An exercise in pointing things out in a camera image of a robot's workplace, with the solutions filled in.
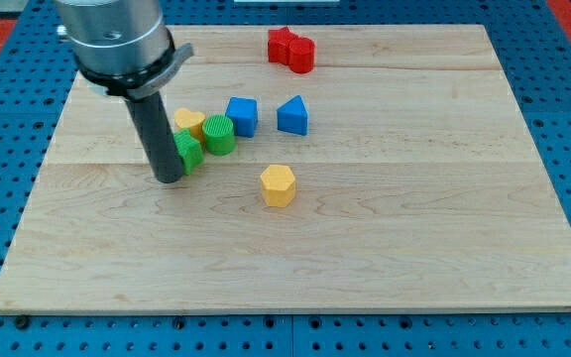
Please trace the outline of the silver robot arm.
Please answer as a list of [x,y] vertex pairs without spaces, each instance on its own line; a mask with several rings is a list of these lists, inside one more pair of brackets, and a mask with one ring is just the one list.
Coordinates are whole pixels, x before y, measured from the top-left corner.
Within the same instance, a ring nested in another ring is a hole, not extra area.
[[178,181],[177,152],[161,89],[193,56],[177,46],[158,0],[56,0],[58,35],[71,43],[81,75],[108,96],[121,97],[155,178]]

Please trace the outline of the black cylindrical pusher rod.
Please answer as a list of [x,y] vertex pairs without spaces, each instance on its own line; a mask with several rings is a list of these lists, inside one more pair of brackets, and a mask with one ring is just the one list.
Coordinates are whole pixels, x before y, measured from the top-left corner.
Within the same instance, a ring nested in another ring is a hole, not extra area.
[[126,105],[155,178],[162,183],[178,181],[184,174],[183,163],[161,95],[127,100]]

